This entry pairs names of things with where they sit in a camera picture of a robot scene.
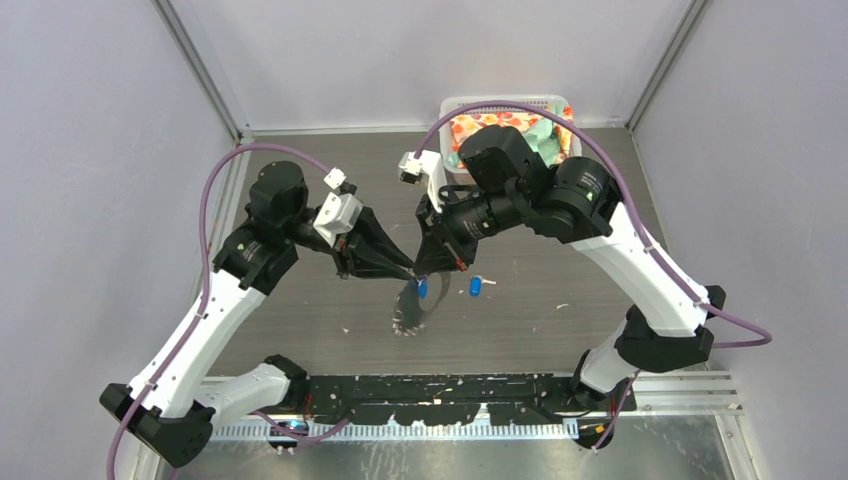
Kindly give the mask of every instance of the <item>white wall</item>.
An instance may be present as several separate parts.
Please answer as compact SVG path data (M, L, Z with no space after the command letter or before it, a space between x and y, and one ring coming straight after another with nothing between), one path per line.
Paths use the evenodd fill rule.
M265 130L429 126L447 97L513 93L623 124L689 0L175 3Z
M103 478L98 397L185 314L229 138L150 2L0 12L0 477Z
M713 2L636 135L676 258L774 334L714 358L787 480L848 468L848 4L813 3Z

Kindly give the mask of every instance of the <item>white bracket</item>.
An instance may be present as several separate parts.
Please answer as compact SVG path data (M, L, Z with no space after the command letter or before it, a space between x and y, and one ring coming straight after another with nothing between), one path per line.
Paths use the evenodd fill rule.
M312 226L332 247L336 243L336 236L353 230L361 212L362 202L353 194L346 193L338 196L330 192Z
M429 150L421 152L419 158L414 158L413 155L413 152L406 152L398 163L398 169L400 169L401 175L406 173L420 177L419 182L427 182L427 196L430 197L430 203L433 204L433 208L437 212L442 213L439 189L448 183L445 176L445 166L442 163L442 155Z

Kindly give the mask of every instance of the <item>cable connector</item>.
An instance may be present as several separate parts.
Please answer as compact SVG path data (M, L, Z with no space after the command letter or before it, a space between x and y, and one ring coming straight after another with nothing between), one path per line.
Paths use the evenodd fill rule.
M335 190L339 188L346 179L347 176L344 174L343 171L333 167L333 169L330 170L330 173L328 173L327 176L324 177L324 183L326 183L327 186L330 187L332 190Z
M398 163L400 181L417 184L424 177L421 173L421 159L414 158L412 152L406 152Z

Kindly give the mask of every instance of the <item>gray tabletop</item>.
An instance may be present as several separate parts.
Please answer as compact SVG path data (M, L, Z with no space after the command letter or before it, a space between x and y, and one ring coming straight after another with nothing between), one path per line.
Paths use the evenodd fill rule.
M588 133L613 157L646 226L662 241L629 133ZM374 133L259 140L285 143L342 168L359 187L357 197L414 258L421 238L414 210L423 189L399 182L396 165L420 138L420 133ZM247 185L262 166L281 158L252 155ZM311 189L309 204L320 204L327 193L321 175L309 167L304 173ZM242 205L246 199L247 188ZM211 375L239 375L275 353L316 374L567 372L586 349L616 328L632 304L599 267L571 247L517 227L481 241L476 263L469 272L452 274L447 297L422 333L396 337L392 305L403 282L340 280L330 257L305 249L299 255L272 295L235 333ZM481 295L472 298L471 275L497 284L484 285ZM438 290L439 281L433 279L428 298Z

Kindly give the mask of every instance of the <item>small blue cylinder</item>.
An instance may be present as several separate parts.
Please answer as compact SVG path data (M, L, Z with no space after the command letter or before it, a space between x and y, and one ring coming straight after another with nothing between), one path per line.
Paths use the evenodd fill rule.
M427 277L418 279L418 298L427 298Z
M483 288L483 279L480 277L471 277L471 286L468 288L468 293L472 297L480 295L480 290Z

